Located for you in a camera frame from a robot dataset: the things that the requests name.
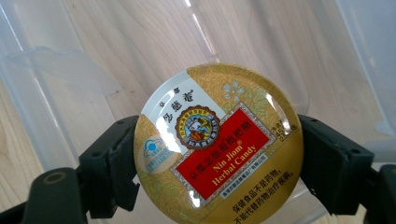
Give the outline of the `clear plastic storage box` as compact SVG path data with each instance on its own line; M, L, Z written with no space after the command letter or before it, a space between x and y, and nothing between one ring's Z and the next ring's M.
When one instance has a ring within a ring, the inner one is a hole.
M178 224L138 174L133 211L91 218L79 156L170 78L212 63L266 77L298 118L373 152L358 210L379 208L373 183L396 151L374 145L379 111L333 0L0 0L0 211L26 203L29 224ZM262 223L329 213L301 172Z

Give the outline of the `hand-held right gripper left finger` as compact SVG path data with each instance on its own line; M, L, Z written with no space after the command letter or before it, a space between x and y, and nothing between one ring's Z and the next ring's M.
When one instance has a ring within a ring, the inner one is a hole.
M83 208L91 218L133 211L140 185L134 182L134 130L138 116L114 122L79 156Z

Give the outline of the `round gold candy tin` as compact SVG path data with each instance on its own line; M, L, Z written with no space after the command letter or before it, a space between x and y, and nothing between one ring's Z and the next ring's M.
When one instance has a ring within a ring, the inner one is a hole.
M178 224L260 224L292 194L301 122L277 85L232 64L194 66L138 118L134 162L151 201Z

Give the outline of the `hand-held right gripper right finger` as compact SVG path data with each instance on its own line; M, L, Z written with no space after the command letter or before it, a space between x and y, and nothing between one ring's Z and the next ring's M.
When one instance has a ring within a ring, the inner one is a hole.
M299 115L304 138L301 179L330 214L354 215L374 153L318 119Z

